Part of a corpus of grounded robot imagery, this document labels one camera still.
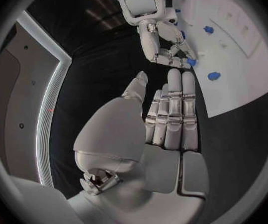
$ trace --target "blue object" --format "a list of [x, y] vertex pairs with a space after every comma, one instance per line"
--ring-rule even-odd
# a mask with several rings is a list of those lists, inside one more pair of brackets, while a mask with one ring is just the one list
[[204, 27], [204, 31], [206, 31], [207, 33], [213, 34], [214, 29], [211, 26], [206, 26]]
[[181, 31], [182, 37], [185, 39], [185, 33], [184, 31]]
[[220, 76], [221, 76], [221, 73], [219, 73], [219, 72], [212, 72], [212, 73], [209, 73], [207, 75], [208, 79], [211, 81], [215, 81], [215, 80], [219, 79]]
[[192, 59], [187, 58], [186, 62], [188, 64], [190, 64], [191, 66], [195, 66], [196, 65], [196, 60], [192, 60]]

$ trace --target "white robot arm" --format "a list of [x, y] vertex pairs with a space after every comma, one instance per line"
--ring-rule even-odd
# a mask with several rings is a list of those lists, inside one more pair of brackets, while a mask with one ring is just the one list
[[[174, 23], [178, 18], [173, 7], [166, 7], [165, 0], [119, 0], [124, 18], [137, 26], [142, 49], [146, 58], [154, 63], [177, 68], [190, 68], [196, 64], [196, 55]], [[173, 45], [160, 46], [159, 36]], [[182, 51], [186, 57], [176, 54]]]

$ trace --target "metallic finger segment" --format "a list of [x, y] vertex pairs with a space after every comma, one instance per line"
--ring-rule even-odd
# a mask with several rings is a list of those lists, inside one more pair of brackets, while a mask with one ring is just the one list
[[182, 112], [181, 112], [181, 75], [178, 69], [168, 72], [169, 113], [165, 138], [165, 148], [178, 150], [180, 147]]
[[195, 78], [192, 72], [182, 74], [183, 124], [181, 148], [198, 149], [197, 117], [195, 110]]
[[145, 119], [146, 143], [152, 143], [162, 90], [157, 90]]
[[163, 146], [166, 136], [167, 120], [169, 113], [168, 84], [164, 84], [159, 103], [158, 117], [156, 119], [153, 144]]

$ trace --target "blue knob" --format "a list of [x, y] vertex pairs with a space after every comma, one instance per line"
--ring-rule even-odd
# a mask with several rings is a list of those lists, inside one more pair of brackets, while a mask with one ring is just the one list
[[221, 73], [219, 73], [219, 72], [212, 72], [212, 73], [209, 73], [207, 75], [208, 79], [211, 81], [215, 81], [215, 80], [219, 79], [220, 76], [221, 76]]
[[186, 62], [189, 63], [191, 66], [196, 65], [196, 60], [192, 60], [192, 59], [187, 58]]
[[182, 37], [185, 39], [185, 33], [184, 31], [181, 31]]
[[214, 29], [213, 29], [213, 27], [206, 26], [206, 27], [204, 27], [204, 31], [206, 31], [207, 33], [213, 34]]

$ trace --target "led light strip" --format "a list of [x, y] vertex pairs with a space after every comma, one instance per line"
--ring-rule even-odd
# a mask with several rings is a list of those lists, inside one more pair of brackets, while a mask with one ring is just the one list
[[27, 13], [23, 12], [17, 22], [46, 50], [59, 60], [57, 67], [46, 88], [36, 126], [36, 164], [40, 183], [53, 187], [49, 161], [49, 140], [53, 111], [58, 94], [72, 63], [71, 57], [36, 23]]

